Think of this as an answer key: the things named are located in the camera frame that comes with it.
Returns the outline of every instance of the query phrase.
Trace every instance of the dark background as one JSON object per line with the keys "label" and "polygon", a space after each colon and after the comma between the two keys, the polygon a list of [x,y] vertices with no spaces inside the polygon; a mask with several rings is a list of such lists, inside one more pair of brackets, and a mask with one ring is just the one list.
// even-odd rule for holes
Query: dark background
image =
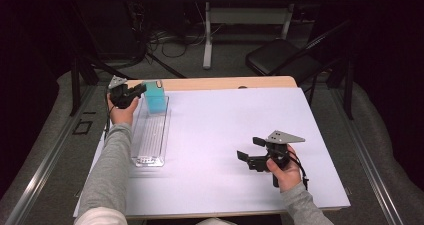
{"label": "dark background", "polygon": [[[367,91],[383,117],[396,160],[410,179],[424,189],[420,171],[424,156],[424,94],[419,83],[424,74],[422,1],[377,0],[371,6],[323,5],[311,37],[347,17],[356,25],[366,23],[363,29],[355,31],[359,34],[353,49],[355,82]],[[184,34],[184,14],[190,14],[192,5],[147,3],[146,23]],[[52,19],[57,6],[48,0],[0,0],[0,62],[2,88],[6,91],[2,108],[7,111],[2,113],[2,131],[6,137],[0,145],[1,196],[49,115],[58,92],[56,79],[70,70],[73,51],[58,21]],[[125,4],[99,6],[79,4],[85,25],[72,8],[64,9],[80,48],[106,59],[143,56],[142,40],[131,30]]]}

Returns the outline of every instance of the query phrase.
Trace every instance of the gray sleeve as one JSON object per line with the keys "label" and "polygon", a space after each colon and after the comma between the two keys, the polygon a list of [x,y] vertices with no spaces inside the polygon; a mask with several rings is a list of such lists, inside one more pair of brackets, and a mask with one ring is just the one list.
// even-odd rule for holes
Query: gray sleeve
{"label": "gray sleeve", "polygon": [[281,193],[281,197],[295,224],[333,224],[314,204],[312,195],[302,182]]}
{"label": "gray sleeve", "polygon": [[115,124],[85,183],[78,218],[89,209],[97,207],[111,208],[125,214],[130,145],[131,126],[126,123]]}

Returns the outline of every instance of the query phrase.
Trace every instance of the gray long-sleeve shirt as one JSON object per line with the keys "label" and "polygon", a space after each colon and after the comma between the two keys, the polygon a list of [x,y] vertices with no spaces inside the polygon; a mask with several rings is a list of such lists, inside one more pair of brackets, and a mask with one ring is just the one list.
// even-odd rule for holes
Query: gray long-sleeve shirt
{"label": "gray long-sleeve shirt", "polygon": [[131,126],[126,123],[115,124],[84,186],[78,218],[89,209],[98,207],[111,208],[125,214],[130,146]]}
{"label": "gray long-sleeve shirt", "polygon": [[[115,124],[109,131],[102,154],[82,192],[76,219],[78,223],[92,223],[98,218],[102,221],[115,219],[114,222],[120,221],[116,224],[126,224],[123,214],[125,214],[130,146],[131,126],[125,123]],[[305,189],[303,183],[281,193],[281,197],[295,224],[332,224],[313,203],[312,195]],[[98,208],[102,208],[101,213],[92,213],[90,217],[79,219]],[[116,214],[121,215],[121,220],[116,219]]]}

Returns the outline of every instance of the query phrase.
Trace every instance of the transparent plastic container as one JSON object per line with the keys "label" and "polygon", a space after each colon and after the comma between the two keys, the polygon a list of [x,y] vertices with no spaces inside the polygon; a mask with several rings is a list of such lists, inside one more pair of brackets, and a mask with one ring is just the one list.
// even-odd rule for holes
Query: transparent plastic container
{"label": "transparent plastic container", "polygon": [[134,135],[131,147],[131,158],[136,167],[162,167],[165,164],[171,119],[168,101],[167,96],[144,97],[140,101],[141,107],[133,125]]}

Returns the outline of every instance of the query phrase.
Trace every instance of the black chair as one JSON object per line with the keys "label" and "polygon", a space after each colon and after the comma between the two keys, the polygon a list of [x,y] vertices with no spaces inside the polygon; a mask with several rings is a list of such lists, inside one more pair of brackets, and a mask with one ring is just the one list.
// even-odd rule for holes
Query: black chair
{"label": "black chair", "polygon": [[313,78],[312,86],[304,90],[305,93],[310,91],[308,102],[311,104],[317,76],[334,65],[340,64],[344,59],[344,53],[340,52],[339,55],[324,62],[317,58],[315,52],[314,54],[312,52],[323,53],[324,41],[340,35],[350,24],[349,20],[344,21],[300,49],[284,39],[275,39],[247,54],[246,65],[259,76],[291,76],[298,86]]}

